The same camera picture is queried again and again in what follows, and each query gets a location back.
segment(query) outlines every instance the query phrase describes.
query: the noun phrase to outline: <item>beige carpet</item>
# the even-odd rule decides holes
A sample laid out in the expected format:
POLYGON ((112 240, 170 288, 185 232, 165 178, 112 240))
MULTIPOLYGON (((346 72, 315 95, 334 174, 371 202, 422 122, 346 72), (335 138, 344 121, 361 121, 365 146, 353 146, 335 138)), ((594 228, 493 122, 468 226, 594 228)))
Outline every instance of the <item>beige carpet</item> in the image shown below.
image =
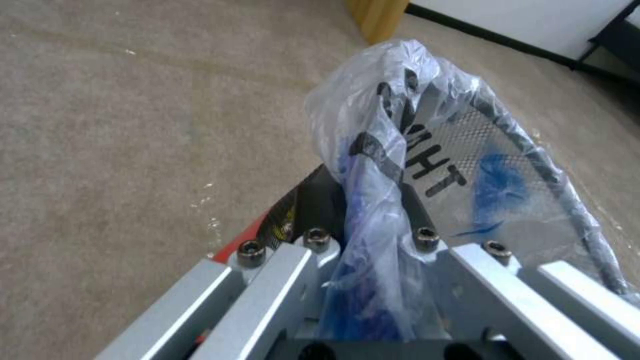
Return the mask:
MULTIPOLYGON (((640 283, 630 95, 409 15, 397 34, 494 87, 640 283)), ((305 94, 365 46, 339 0, 0 4, 1 357, 94 356, 242 231, 319 164, 305 94)))

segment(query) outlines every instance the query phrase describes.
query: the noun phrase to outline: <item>mounting hole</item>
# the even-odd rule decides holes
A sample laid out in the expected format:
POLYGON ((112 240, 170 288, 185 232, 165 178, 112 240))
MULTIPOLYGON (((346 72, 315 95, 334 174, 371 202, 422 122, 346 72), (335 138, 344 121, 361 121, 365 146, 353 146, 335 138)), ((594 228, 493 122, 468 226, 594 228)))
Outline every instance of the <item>mounting hole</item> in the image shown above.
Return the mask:
POLYGON ((329 345, 315 341, 302 348, 298 360, 336 360, 336 357, 329 345))
POLYGON ((426 238, 431 238, 436 236, 435 231, 429 229, 428 227, 421 227, 418 229, 418 234, 420 234, 421 236, 424 236, 426 238))
POLYGON ((492 241, 488 244, 488 246, 493 249, 493 250, 497 250, 497 251, 505 251, 507 249, 506 246, 504 246, 501 243, 497 243, 495 241, 492 241))
POLYGON ((482 357, 466 344, 453 343, 444 348, 445 360, 482 360, 482 357))
POLYGON ((309 230, 310 239, 321 239, 321 238, 324 238, 325 236, 326 236, 326 231, 324 229, 315 227, 309 230))
POLYGON ((262 248, 257 241, 245 241, 240 247, 245 254, 255 254, 262 248))

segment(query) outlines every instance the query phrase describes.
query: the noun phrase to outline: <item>red part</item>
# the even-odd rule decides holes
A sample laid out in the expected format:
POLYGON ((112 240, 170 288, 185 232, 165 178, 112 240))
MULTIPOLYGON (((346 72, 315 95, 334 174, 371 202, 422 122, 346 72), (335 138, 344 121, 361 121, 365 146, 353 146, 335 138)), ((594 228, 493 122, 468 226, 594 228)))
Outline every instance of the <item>red part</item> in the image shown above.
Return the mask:
POLYGON ((226 264, 227 260, 229 260, 229 256, 237 250, 238 246, 245 242, 246 240, 255 239, 255 235, 258 233, 258 229, 260 229, 260 225, 262 225, 262 221, 264 217, 267 216, 269 211, 266 211, 262 214, 258 219, 256 219, 249 227, 247 227, 240 235, 236 236, 234 241, 227 244, 227 246, 223 247, 218 253, 213 257, 213 261, 226 264))

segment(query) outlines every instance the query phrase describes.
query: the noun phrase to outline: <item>yellow object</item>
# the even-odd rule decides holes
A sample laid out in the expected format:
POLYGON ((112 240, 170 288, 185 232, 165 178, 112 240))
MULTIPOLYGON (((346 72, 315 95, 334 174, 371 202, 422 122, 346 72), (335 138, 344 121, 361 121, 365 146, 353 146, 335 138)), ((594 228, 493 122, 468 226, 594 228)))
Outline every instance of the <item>yellow object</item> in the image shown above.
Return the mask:
POLYGON ((346 0, 364 38, 375 44, 388 40, 404 13, 409 0, 346 0))

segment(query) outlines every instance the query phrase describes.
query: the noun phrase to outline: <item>clear plastic wrap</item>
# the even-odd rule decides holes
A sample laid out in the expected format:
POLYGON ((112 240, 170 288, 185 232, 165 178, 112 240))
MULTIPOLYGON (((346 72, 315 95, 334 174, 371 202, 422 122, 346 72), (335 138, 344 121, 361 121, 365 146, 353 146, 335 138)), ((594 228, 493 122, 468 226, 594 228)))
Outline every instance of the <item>clear plastic wrap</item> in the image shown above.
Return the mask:
POLYGON ((428 268, 406 260, 415 248, 403 181, 449 246, 497 240, 524 266, 563 259, 628 295, 597 221, 564 173, 481 79, 417 41, 352 57, 305 107, 316 149, 347 202, 347 244, 328 283, 320 337, 445 336, 424 285, 428 268))

